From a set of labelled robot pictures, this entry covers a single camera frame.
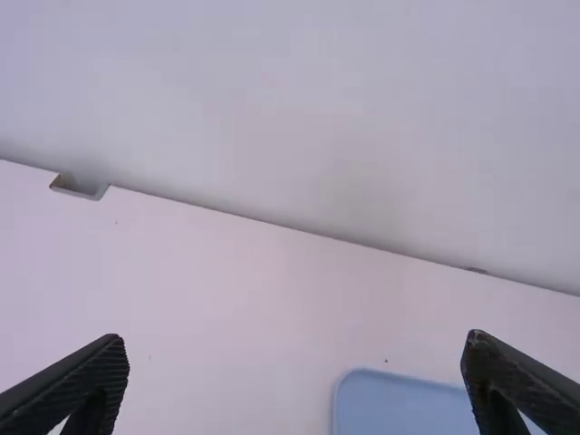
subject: light blue tray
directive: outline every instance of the light blue tray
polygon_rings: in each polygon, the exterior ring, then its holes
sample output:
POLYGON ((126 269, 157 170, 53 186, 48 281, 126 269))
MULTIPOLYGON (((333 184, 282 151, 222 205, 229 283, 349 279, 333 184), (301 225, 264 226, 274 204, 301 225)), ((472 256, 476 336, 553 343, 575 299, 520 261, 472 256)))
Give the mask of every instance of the light blue tray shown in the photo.
POLYGON ((371 370, 341 379, 333 418, 334 435, 479 435, 465 390, 371 370))

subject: white wall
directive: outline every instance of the white wall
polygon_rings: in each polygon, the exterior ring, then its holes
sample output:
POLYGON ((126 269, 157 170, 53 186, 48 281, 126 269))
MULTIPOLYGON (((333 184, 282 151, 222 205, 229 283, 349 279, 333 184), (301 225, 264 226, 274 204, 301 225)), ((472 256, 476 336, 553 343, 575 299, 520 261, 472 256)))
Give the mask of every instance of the white wall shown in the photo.
POLYGON ((580 293, 580 4, 0 4, 0 157, 580 293))

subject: light blue object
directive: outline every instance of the light blue object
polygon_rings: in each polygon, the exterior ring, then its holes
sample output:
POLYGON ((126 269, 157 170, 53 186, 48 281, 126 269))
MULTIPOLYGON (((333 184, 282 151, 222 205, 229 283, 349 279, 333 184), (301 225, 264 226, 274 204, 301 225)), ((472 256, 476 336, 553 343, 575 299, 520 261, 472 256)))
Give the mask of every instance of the light blue object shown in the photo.
POLYGON ((371 370, 341 379, 333 417, 334 435, 479 435, 465 390, 371 370))

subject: textured rubber grip pad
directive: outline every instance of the textured rubber grip pad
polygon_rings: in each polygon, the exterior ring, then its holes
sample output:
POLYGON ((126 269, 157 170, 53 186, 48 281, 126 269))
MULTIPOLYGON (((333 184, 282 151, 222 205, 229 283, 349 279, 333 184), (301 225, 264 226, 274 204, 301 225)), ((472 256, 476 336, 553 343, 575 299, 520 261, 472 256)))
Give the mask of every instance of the textured rubber grip pad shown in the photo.
POLYGON ((580 385, 488 333, 469 332, 461 373, 482 435, 528 435, 517 410, 547 434, 580 433, 580 385))
POLYGON ((0 394, 0 434, 110 435, 127 387, 123 340, 102 338, 0 394))

